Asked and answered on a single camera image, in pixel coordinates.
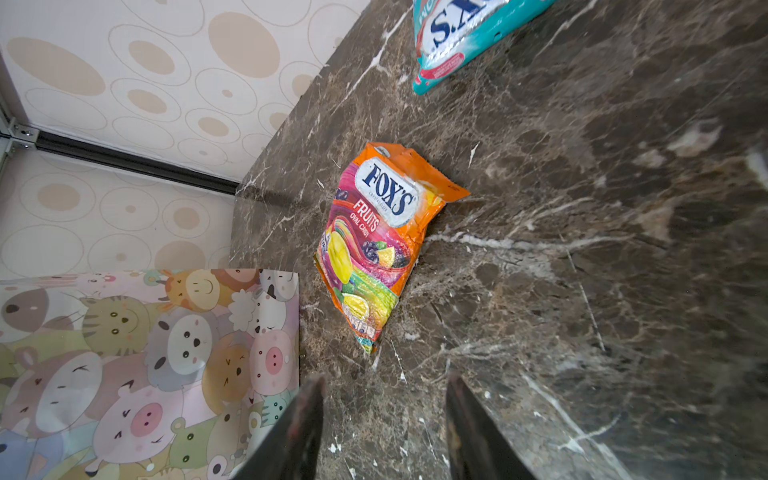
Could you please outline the teal Fox's candy packet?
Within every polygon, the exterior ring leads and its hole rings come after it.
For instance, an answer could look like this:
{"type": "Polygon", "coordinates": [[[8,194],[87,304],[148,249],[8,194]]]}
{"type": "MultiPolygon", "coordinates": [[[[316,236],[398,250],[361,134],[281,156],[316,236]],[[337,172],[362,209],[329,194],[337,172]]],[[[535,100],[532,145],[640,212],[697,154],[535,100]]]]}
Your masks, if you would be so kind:
{"type": "Polygon", "coordinates": [[[415,1],[419,68],[413,90],[424,95],[507,35],[549,9],[553,0],[415,1]]]}

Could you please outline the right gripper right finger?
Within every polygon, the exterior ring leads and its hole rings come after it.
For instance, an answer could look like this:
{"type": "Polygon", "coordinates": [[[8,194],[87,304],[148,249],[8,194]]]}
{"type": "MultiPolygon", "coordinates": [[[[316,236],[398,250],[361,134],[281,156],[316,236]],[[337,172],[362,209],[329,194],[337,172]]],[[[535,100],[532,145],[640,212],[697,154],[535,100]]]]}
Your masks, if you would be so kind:
{"type": "Polygon", "coordinates": [[[445,401],[452,479],[536,479],[459,374],[449,375],[445,401]]]}

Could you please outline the orange red Fox's packet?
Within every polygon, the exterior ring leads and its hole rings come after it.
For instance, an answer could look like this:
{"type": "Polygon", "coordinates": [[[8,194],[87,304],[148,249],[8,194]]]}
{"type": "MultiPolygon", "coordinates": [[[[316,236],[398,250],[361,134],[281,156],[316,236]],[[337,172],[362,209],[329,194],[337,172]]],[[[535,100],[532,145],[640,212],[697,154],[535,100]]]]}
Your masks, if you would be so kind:
{"type": "Polygon", "coordinates": [[[469,194],[399,144],[367,143],[341,174],[314,259],[365,352],[399,302],[429,223],[469,194]]]}

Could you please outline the white paper bag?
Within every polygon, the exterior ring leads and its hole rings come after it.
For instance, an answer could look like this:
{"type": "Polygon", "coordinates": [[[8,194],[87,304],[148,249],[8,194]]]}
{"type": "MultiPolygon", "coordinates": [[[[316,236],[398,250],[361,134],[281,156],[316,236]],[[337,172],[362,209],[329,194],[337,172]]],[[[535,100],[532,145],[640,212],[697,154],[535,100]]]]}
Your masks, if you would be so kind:
{"type": "Polygon", "coordinates": [[[299,387],[299,277],[257,269],[1,285],[5,479],[226,479],[299,387]]]}

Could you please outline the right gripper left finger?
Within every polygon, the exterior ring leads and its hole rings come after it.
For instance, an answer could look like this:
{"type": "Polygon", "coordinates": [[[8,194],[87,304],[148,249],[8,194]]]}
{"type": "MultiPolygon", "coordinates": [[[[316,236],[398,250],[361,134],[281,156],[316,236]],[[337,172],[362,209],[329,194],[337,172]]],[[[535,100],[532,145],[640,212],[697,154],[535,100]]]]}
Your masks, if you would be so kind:
{"type": "Polygon", "coordinates": [[[315,479],[325,394],[324,375],[307,380],[262,443],[235,469],[233,479],[315,479]]]}

